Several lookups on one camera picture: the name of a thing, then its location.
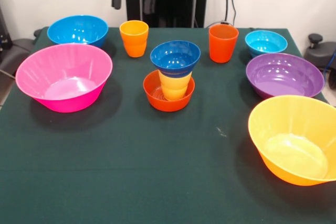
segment yellow cup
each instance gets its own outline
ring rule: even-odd
[[[122,23],[119,29],[127,54],[135,58],[143,56],[147,46],[148,25],[140,20],[129,20]]]
[[[184,97],[187,91],[192,72],[181,78],[172,78],[165,76],[159,71],[161,89],[164,97],[168,101],[176,101]]]

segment dark green tablecloth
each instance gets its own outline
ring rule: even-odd
[[[298,55],[288,31],[275,30]],[[94,105],[73,114],[15,86],[0,111],[1,223],[335,223],[335,183],[279,180],[249,138],[261,101],[245,77],[249,31],[240,29],[232,60],[220,65],[209,59],[206,29],[150,29],[138,59],[110,29],[112,76]],[[148,104],[142,81],[154,70],[150,51],[173,39],[198,44],[202,56],[189,105],[164,113]],[[44,29],[35,50],[49,45]]]

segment dark blue bowl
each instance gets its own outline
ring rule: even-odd
[[[165,75],[173,78],[187,76],[201,57],[194,43],[174,40],[162,43],[151,52],[152,63]]]
[[[102,47],[109,27],[101,18],[76,15],[60,19],[48,28],[49,39],[56,44],[81,43]]]
[[[245,43],[252,58],[266,53],[282,52],[288,45],[283,36],[267,30],[250,32],[245,37]]]

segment yellow bowl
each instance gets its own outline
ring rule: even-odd
[[[187,76],[172,78],[165,76],[159,71],[162,93],[168,101],[176,101],[184,97],[187,91],[192,72]]]
[[[248,130],[265,165],[299,186],[336,180],[336,109],[314,98],[281,95],[259,103]]]

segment black stand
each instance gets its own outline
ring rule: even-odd
[[[33,46],[32,39],[11,40],[0,8],[0,81],[3,77],[15,74],[20,64],[29,56]]]

